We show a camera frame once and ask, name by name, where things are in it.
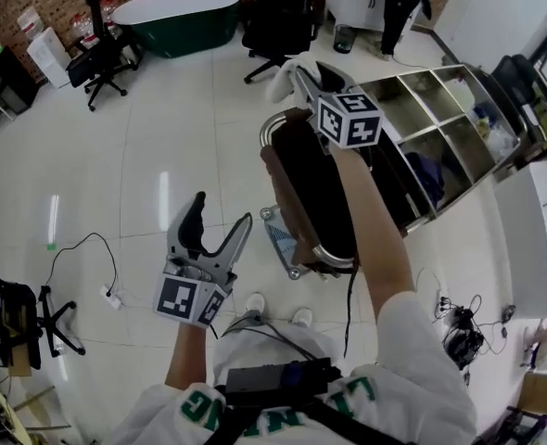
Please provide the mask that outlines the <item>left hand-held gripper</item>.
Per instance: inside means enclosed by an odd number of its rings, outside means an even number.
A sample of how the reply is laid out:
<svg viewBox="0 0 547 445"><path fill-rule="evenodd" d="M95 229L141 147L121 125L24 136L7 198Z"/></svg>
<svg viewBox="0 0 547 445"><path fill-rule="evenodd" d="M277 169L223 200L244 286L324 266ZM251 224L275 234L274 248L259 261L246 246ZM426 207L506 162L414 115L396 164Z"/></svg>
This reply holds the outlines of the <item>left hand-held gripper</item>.
<svg viewBox="0 0 547 445"><path fill-rule="evenodd" d="M252 229L252 215L239 218L213 253L202 244L206 193L197 192L178 211L167 231L166 264L153 311L182 324L211 325L231 295L238 261Z"/></svg>

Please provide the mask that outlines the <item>white towel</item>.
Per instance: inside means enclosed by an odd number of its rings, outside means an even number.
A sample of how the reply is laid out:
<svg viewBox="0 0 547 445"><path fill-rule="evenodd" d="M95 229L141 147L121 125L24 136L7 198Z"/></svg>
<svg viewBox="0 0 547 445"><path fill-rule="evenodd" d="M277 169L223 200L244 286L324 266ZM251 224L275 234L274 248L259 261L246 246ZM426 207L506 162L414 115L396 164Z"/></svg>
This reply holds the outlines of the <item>white towel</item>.
<svg viewBox="0 0 547 445"><path fill-rule="evenodd" d="M269 82L265 96L271 103L281 103L293 95L298 88L297 70L302 69L319 83L322 80L317 61L308 51L302 52L282 64L273 79Z"/></svg>

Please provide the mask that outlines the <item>person's left forearm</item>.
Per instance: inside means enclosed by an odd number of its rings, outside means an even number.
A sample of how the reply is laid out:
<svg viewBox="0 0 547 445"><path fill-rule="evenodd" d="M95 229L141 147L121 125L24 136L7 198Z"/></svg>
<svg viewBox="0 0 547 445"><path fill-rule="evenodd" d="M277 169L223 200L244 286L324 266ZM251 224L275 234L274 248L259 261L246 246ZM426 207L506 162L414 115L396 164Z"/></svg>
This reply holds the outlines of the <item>person's left forearm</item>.
<svg viewBox="0 0 547 445"><path fill-rule="evenodd" d="M180 324L164 384L186 390L206 380L206 331L190 324Z"/></svg>

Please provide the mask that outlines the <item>metal shelf unit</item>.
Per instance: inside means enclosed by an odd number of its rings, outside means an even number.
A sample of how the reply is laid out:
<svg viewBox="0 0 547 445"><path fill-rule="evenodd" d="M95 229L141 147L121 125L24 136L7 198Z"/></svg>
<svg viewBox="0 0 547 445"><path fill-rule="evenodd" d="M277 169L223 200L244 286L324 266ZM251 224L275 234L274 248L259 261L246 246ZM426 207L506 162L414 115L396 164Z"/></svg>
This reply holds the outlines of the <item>metal shelf unit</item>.
<svg viewBox="0 0 547 445"><path fill-rule="evenodd" d="M410 71L352 88L361 88L384 112L378 143L353 149L363 157L402 235L438 218L519 148L519 136L501 109L505 95L492 77L472 66ZM505 159L494 160L468 118L478 104L490 107L518 140ZM410 152L441 165L445 196L436 208L405 158Z"/></svg>

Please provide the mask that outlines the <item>mesh waste bin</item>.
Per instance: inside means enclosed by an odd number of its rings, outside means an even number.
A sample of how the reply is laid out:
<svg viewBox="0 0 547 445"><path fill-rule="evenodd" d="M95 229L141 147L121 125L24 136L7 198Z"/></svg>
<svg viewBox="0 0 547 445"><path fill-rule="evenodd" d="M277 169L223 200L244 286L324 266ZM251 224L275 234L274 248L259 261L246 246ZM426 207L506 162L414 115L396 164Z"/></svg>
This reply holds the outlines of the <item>mesh waste bin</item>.
<svg viewBox="0 0 547 445"><path fill-rule="evenodd" d="M338 24L334 28L333 49L339 54L351 52L356 39L356 30L350 25Z"/></svg>

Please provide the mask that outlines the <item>person's left white shoe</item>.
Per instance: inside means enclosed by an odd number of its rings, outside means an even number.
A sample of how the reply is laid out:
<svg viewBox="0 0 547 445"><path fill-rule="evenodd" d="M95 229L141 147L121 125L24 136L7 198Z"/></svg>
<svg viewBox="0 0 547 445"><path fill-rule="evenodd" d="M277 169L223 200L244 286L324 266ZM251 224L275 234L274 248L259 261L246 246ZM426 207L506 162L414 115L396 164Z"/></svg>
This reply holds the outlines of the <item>person's left white shoe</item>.
<svg viewBox="0 0 547 445"><path fill-rule="evenodd" d="M245 310L246 313L250 313L253 316L263 316L265 312L265 307L265 297L261 293L256 292L249 296L245 305Z"/></svg>

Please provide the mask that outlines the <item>blue cloth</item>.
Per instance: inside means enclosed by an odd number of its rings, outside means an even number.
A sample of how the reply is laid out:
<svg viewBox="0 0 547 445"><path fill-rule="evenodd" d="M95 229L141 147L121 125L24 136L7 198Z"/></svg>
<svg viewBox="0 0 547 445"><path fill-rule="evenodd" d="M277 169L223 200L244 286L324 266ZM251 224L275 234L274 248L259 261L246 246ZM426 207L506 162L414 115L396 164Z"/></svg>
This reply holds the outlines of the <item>blue cloth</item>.
<svg viewBox="0 0 547 445"><path fill-rule="evenodd" d="M433 207L436 208L445 196L445 183L440 163L416 152L407 153L405 158L426 191Z"/></svg>

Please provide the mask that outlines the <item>dark green bathtub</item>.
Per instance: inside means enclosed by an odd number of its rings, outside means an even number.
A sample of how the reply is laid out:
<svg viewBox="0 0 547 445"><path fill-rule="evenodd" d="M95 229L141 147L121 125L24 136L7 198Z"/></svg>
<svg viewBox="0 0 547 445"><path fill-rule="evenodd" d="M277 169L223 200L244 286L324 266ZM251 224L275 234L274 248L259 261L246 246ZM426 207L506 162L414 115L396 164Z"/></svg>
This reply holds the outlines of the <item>dark green bathtub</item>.
<svg viewBox="0 0 547 445"><path fill-rule="evenodd" d="M235 35L241 0L131 0L111 14L137 44L177 58L226 45Z"/></svg>

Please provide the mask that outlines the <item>black chest-worn box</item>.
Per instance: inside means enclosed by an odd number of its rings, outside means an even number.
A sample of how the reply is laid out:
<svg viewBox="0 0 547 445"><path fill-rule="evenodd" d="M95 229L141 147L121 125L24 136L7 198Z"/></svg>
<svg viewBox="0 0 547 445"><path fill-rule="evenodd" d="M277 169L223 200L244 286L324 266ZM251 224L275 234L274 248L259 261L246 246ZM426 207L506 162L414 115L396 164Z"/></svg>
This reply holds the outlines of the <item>black chest-worn box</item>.
<svg viewBox="0 0 547 445"><path fill-rule="evenodd" d="M287 393L321 394L329 383L341 377L341 371L329 358L293 361L286 364L231 369L224 392L226 396L273 395Z"/></svg>

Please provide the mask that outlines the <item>clear plastic bags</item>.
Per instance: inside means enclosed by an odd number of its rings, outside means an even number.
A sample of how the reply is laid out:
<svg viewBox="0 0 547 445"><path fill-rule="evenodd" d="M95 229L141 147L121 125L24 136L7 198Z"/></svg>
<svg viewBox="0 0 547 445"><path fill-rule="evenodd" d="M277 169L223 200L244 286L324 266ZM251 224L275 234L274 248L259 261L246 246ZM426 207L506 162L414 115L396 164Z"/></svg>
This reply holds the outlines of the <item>clear plastic bags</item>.
<svg viewBox="0 0 547 445"><path fill-rule="evenodd" d="M497 114L486 104L474 105L468 112L468 118L495 161L508 157L518 145L517 138L504 127Z"/></svg>

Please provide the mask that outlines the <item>black mesh chair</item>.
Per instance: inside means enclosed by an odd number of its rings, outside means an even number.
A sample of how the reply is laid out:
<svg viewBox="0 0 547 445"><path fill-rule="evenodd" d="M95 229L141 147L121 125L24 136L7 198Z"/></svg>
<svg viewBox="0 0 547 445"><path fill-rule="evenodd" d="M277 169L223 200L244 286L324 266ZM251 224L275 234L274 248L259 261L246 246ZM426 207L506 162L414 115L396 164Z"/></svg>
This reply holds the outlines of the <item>black mesh chair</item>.
<svg viewBox="0 0 547 445"><path fill-rule="evenodd" d="M504 56L491 75L513 102L520 106L535 102L538 74L523 55Z"/></svg>

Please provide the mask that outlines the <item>black office chair with headrest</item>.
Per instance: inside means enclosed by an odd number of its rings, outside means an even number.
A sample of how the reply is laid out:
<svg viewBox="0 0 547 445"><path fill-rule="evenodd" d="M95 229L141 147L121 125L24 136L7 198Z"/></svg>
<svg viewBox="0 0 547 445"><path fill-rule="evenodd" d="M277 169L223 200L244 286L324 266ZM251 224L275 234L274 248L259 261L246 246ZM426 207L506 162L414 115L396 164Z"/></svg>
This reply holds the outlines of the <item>black office chair with headrest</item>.
<svg viewBox="0 0 547 445"><path fill-rule="evenodd" d="M80 86L90 97L87 107L95 112L95 100L105 86L113 88L121 97L128 91L119 87L114 79L127 70L138 70L139 63L124 61L122 50L131 45L134 54L141 56L131 35L113 36L107 23L102 18L101 0L84 0L91 10L93 35L98 42L90 48L82 46L81 54L73 59L67 67L70 83L74 88Z"/></svg>

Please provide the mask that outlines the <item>small cardboard box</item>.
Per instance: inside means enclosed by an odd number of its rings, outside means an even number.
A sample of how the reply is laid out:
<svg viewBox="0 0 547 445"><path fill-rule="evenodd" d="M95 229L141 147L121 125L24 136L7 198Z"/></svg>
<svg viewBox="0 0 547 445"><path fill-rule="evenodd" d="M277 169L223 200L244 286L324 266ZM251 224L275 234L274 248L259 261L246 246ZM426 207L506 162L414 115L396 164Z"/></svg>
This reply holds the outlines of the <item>small cardboard box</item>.
<svg viewBox="0 0 547 445"><path fill-rule="evenodd" d="M10 349L7 370L10 377L22 378L32 376L29 348L26 343L13 346Z"/></svg>

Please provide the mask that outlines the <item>white water dispenser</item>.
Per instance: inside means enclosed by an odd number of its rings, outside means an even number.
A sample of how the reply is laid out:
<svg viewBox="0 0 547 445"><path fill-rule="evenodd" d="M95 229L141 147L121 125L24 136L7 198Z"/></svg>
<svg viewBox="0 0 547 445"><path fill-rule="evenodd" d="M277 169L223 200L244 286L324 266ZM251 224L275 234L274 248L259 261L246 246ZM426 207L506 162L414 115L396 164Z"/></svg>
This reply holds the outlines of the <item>white water dispenser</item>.
<svg viewBox="0 0 547 445"><path fill-rule="evenodd" d="M68 66L71 57L52 28L37 35L27 52L46 79L56 88L70 84Z"/></svg>

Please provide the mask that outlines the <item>black desk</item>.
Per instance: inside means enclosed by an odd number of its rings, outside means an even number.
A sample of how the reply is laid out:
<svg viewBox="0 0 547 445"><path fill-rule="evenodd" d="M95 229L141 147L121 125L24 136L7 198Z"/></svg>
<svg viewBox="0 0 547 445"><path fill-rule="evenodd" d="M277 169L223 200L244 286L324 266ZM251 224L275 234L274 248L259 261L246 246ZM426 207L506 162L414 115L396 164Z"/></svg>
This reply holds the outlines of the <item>black desk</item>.
<svg viewBox="0 0 547 445"><path fill-rule="evenodd" d="M37 82L14 52L5 46L0 53L0 100L19 115L32 106L38 90Z"/></svg>

